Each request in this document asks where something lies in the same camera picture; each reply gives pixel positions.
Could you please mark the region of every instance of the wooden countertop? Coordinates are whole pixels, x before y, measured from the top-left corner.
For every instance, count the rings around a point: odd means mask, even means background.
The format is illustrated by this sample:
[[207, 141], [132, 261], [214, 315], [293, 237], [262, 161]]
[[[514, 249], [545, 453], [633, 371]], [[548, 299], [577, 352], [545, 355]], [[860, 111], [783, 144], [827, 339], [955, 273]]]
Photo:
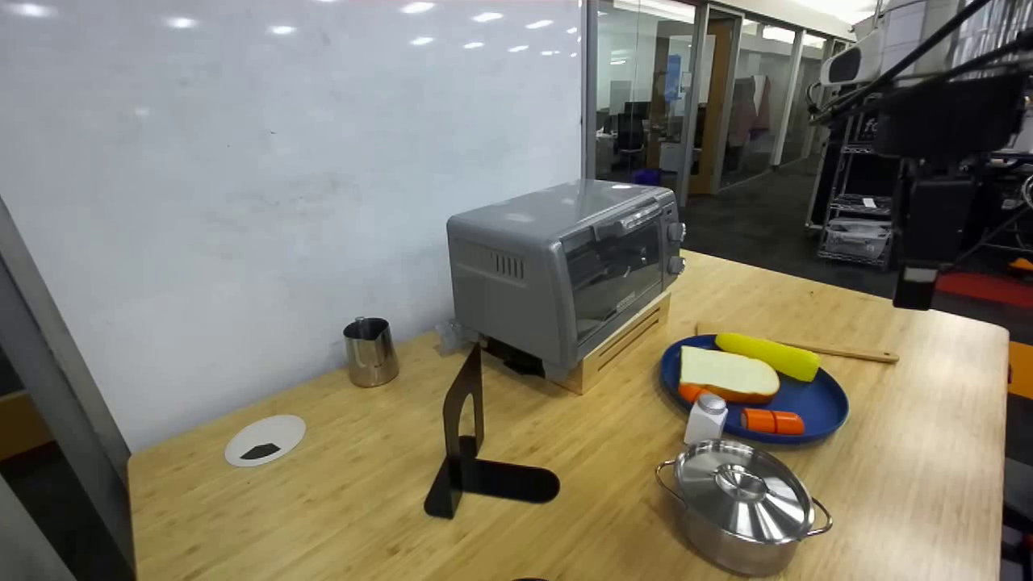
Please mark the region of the wooden countertop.
[[[423, 336], [401, 346], [389, 387], [333, 371], [132, 456], [140, 576], [728, 576], [682, 543], [654, 484], [685, 429], [654, 360], [698, 320], [902, 355], [823, 359], [851, 401], [845, 427], [774, 449], [837, 517], [783, 576], [996, 576], [1007, 331], [707, 254], [687, 254], [662, 339], [585, 396], [484, 366], [480, 456], [553, 469], [553, 502], [466, 492], [454, 518], [423, 514], [462, 366]], [[268, 414], [303, 415], [303, 444], [230, 469], [226, 438]]]

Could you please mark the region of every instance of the black metal holder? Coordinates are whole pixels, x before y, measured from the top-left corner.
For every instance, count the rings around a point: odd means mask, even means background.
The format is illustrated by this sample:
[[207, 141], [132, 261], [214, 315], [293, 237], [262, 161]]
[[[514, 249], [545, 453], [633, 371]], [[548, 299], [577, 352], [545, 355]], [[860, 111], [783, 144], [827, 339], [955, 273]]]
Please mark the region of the black metal holder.
[[[473, 401], [473, 434], [458, 434], [466, 401]], [[558, 492], [558, 477], [545, 469], [480, 462], [484, 441], [484, 387], [480, 387], [480, 347], [466, 359], [443, 407], [446, 462], [430, 484], [423, 509], [430, 517], [452, 518], [462, 492], [508, 497], [523, 502], [548, 502]]]

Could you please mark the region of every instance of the stainless steel cup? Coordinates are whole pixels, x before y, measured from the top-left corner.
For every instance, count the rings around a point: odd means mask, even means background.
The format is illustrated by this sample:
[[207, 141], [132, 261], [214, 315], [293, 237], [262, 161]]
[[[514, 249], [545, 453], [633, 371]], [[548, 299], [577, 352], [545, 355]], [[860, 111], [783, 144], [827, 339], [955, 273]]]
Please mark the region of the stainless steel cup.
[[396, 376], [387, 320], [356, 320], [344, 327], [349, 376], [351, 385], [375, 387]]

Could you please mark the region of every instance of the toaster oven door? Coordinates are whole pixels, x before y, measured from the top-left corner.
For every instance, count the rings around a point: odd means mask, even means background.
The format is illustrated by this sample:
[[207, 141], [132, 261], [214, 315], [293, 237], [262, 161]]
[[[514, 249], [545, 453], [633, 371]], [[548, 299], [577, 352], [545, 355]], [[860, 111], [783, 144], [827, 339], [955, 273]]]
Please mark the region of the toaster oven door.
[[662, 232], [662, 216], [598, 227], [591, 243], [568, 253], [580, 346], [591, 331], [598, 339], [609, 336], [628, 312], [666, 290], [670, 281], [666, 253], [670, 249]]

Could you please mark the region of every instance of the whiteboard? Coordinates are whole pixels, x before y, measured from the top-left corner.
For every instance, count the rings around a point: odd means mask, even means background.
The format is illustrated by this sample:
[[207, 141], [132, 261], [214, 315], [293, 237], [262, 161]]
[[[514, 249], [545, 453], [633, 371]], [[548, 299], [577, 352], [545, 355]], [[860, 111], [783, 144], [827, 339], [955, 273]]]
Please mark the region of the whiteboard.
[[430, 329], [446, 216], [580, 169], [577, 0], [0, 8], [0, 196], [128, 449]]

